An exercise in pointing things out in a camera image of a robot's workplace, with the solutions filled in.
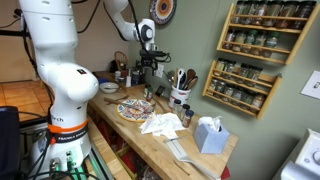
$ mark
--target butcher block counter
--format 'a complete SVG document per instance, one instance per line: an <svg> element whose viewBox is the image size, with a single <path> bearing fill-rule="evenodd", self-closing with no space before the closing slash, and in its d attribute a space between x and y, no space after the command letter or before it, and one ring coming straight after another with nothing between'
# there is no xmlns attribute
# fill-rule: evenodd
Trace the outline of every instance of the butcher block counter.
<svg viewBox="0 0 320 180"><path fill-rule="evenodd" d="M139 129L142 122L132 122L125 120L117 113L117 105L108 104L104 98L118 99L129 95L128 99L145 100L143 97L143 86L133 86L130 88L121 88L115 93L105 94L98 91L97 95L89 101L89 107L99 114L105 122L116 131L128 145L163 179L208 179L206 175L198 171L192 164L178 161L170 148L163 141L167 139L164 136L153 136L152 134L142 135ZM155 103L157 114L163 114L160 104L170 110L167 99L154 96L150 101ZM221 154L201 154L193 139L199 115L194 115L190 126L186 130L176 131L178 136L186 136L179 140L188 156L203 167L221 175L238 141L238 137L230 133L229 139Z"/></svg>

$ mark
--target floor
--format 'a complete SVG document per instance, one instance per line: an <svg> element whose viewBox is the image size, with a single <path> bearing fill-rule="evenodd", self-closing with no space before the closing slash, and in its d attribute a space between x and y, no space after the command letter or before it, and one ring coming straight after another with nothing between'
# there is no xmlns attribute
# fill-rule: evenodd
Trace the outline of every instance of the floor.
<svg viewBox="0 0 320 180"><path fill-rule="evenodd" d="M0 83L0 106L16 106L19 111L45 116L50 99L41 81ZM30 114L19 114L20 121L37 118Z"/></svg>

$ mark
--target bowl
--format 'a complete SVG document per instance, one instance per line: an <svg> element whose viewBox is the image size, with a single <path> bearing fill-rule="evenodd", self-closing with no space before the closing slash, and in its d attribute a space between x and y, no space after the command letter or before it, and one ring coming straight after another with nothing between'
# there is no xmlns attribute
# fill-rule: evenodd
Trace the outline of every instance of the bowl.
<svg viewBox="0 0 320 180"><path fill-rule="evenodd" d="M119 85L113 82L105 82L99 85L100 90L104 93L114 93L119 89Z"/></svg>

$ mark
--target wooden spice rack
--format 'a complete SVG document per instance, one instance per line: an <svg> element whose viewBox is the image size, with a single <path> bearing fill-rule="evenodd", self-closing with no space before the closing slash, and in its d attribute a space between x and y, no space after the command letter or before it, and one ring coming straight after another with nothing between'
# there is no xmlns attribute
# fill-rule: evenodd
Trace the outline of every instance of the wooden spice rack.
<svg viewBox="0 0 320 180"><path fill-rule="evenodd" d="M274 16L256 16L256 15L234 15L235 9L235 4L231 4L227 18L225 20L223 29L222 29L222 33L218 42L218 46L217 46L217 50L218 51L223 51L223 52L227 52L227 53L232 53L232 54L238 54L238 55L242 55L242 56L247 56L247 57L251 57L251 58L255 58L255 59L259 59L259 60L263 60L263 61L269 61L269 62L273 62L273 63L278 63L278 64L290 64L292 62L293 57L295 56L295 54L297 53L300 45L302 44L303 39L305 38L307 32L309 31L313 21L316 19L317 14L320 10L320 5L317 4L315 6L315 8L313 9L311 15L309 18L296 18L296 17L274 17ZM255 26L255 25L243 25L243 24L233 24L231 23L231 18L232 17L251 17L251 18L262 18L262 19L283 19L283 20L290 20L290 21L294 21L294 20L298 20L298 21L306 21L306 24L303 28L303 30L295 30L295 29L278 29L278 28L274 28L274 27L263 27L263 26ZM255 29L255 30L263 30L263 31L278 31L278 32L282 32L282 33L291 33L291 34L297 34L298 38L295 41L294 45L292 48L288 48L288 49L282 49L282 48L267 48L267 47L261 47L261 46L254 46L254 45L248 45L246 44L246 46L249 47L258 47L259 49L262 50L270 50L272 52L275 53L279 53L282 55L285 55L283 59L274 59L274 58L265 58L262 56L256 56L256 55L252 55L249 53L243 53L243 52L234 52L232 50L228 50L228 49L223 49L222 46L225 43L229 43L232 45L244 45L241 43L236 43L236 42L227 42L225 41L228 30L230 28L237 28L237 29Z"/></svg>
<svg viewBox="0 0 320 180"><path fill-rule="evenodd" d="M273 77L273 76L269 76L269 75L266 75L266 74L260 74L259 76L259 79L257 81L255 80L252 80L252 79L248 79L248 78L244 78L242 76L238 76L238 71L239 71L239 67L235 67L233 72L232 73L227 73L227 72L224 72L224 71L220 71L221 73L224 73L224 74L228 74L228 75L231 75L231 77L233 78L241 78L243 80L246 80L246 81L250 81L250 82L253 82L253 83L256 83L256 86L255 87L249 87L245 84L239 84L237 82L235 82L234 80L231 80L231 79L225 79L221 76L216 76L214 75L213 73L216 72L216 71L219 71L217 69L215 69L216 67L216 63L217 61L214 60L211 64L211 68L210 68L210 71L208 73L208 77L207 77L207 81L206 81L206 84L205 84L205 87L203 89L203 92L202 92L202 96L207 96L211 99L214 99L216 101L219 101L223 104L226 104L228 106L231 106L237 110L240 110L244 113L247 113L249 115L252 115L252 116L255 116L256 119L261 119L263 113L265 112L273 94L275 93L275 90L278 88L279 86L279 83L280 81L282 80L282 77L281 77L281 74L278 74L276 77ZM210 84L211 84L211 81L212 79L217 79L219 81L224 81L228 84L234 84L236 86L240 86L242 88L245 88L245 89L248 89L248 90L251 90L251 91L254 91L254 92L258 92L258 93L261 93L263 95L265 95L265 101L264 103L262 104L261 108L258 109L258 108L255 108L254 106L251 106L249 104L246 104L242 101L239 101L237 99L234 99L230 96L226 96L225 94L222 94L222 93L219 93L217 91L215 91L214 89L210 88ZM249 108L253 108L255 109L257 112L254 113L254 112L251 112L249 110L245 110L245 109L242 109L240 108L239 106L236 106L236 105L233 105L231 104L230 102L225 102L223 100L221 100L220 98L217 98L215 96L213 96L213 93L216 93L222 97L227 97L229 99L231 99L232 101L236 101L238 102L239 104L245 104L246 106L248 106Z"/></svg>

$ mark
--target napkin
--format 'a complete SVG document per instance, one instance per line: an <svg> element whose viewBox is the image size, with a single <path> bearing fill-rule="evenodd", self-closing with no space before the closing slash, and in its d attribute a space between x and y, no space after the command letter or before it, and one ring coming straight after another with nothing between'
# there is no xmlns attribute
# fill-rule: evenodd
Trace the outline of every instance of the napkin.
<svg viewBox="0 0 320 180"><path fill-rule="evenodd" d="M203 116L199 119L198 125L200 126L201 124L208 124L211 129L219 132L221 127L220 118L222 118L222 116L217 116L215 118Z"/></svg>
<svg viewBox="0 0 320 180"><path fill-rule="evenodd" d="M147 119L139 128L141 134L164 135L169 139L178 137L175 131L185 129L179 117L173 113L157 114L153 119Z"/></svg>

